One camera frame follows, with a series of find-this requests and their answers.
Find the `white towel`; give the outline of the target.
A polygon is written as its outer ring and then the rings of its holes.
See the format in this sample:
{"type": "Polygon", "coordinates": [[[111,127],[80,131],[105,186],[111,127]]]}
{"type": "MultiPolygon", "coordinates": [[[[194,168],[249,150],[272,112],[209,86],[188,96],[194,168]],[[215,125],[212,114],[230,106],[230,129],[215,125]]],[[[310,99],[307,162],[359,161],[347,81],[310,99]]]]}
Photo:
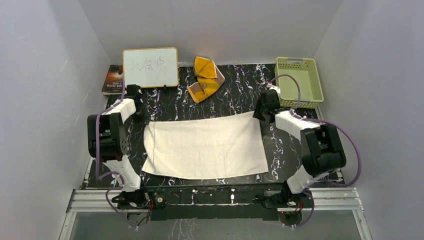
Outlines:
{"type": "Polygon", "coordinates": [[[185,180],[267,173],[260,121],[253,114],[149,122],[143,134],[147,158],[142,171],[185,180]]]}

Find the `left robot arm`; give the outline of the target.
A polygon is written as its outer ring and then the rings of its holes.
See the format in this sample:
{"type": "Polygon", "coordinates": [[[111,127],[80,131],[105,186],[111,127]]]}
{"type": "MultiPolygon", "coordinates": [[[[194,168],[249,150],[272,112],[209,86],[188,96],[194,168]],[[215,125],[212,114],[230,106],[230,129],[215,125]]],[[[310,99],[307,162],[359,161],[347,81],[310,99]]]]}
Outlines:
{"type": "Polygon", "coordinates": [[[123,192],[132,192],[129,200],[137,208],[147,206],[150,198],[141,189],[141,178],[128,157],[125,122],[129,118],[147,119],[141,95],[140,86],[127,85],[121,98],[108,109],[87,117],[88,152],[95,159],[95,177],[115,176],[123,192]]]}

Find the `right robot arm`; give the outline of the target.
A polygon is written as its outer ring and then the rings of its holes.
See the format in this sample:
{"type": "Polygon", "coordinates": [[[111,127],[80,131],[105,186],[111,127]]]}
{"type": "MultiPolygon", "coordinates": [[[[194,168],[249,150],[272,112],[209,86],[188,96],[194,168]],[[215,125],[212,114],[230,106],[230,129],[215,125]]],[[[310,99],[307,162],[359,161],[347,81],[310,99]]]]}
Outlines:
{"type": "Polygon", "coordinates": [[[346,165],[347,159],[338,129],[332,124],[319,124],[301,118],[293,111],[281,110],[275,89],[260,93],[253,117],[274,124],[277,129],[300,142],[301,166],[284,181],[281,188],[281,199],[286,206],[295,207],[301,201],[301,193],[305,189],[346,165]]]}

